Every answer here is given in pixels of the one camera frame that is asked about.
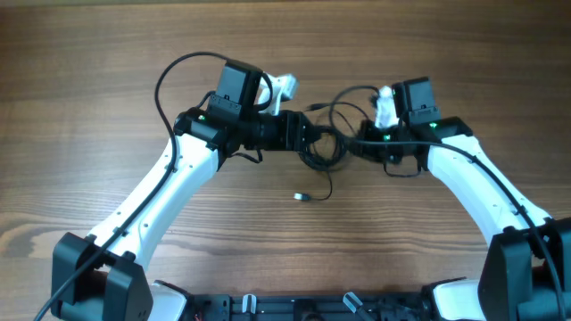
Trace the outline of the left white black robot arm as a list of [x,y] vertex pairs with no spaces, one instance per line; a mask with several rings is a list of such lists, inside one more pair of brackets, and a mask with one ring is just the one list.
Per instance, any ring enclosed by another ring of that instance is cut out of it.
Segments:
[[226,60],[218,87],[167,126],[170,139],[128,198],[86,236],[67,233],[53,252],[52,295],[42,308],[61,320],[189,320],[191,294],[146,270],[175,218],[232,157],[300,151],[316,140],[307,118],[285,111],[298,80]]

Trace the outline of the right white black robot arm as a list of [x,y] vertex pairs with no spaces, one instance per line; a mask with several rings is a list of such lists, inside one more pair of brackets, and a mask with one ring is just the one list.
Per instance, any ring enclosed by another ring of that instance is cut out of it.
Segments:
[[412,156],[440,180],[476,223],[487,255],[476,280],[425,287],[428,320],[568,320],[570,221],[533,204],[490,161],[471,128],[443,118],[428,78],[376,88],[373,120],[356,153],[382,165]]

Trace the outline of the black aluminium base frame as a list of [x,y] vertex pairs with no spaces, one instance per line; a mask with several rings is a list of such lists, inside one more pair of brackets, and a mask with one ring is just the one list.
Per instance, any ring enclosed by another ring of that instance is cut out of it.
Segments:
[[384,292],[313,296],[189,297],[180,317],[188,321],[354,321],[432,320],[429,299],[419,292]]

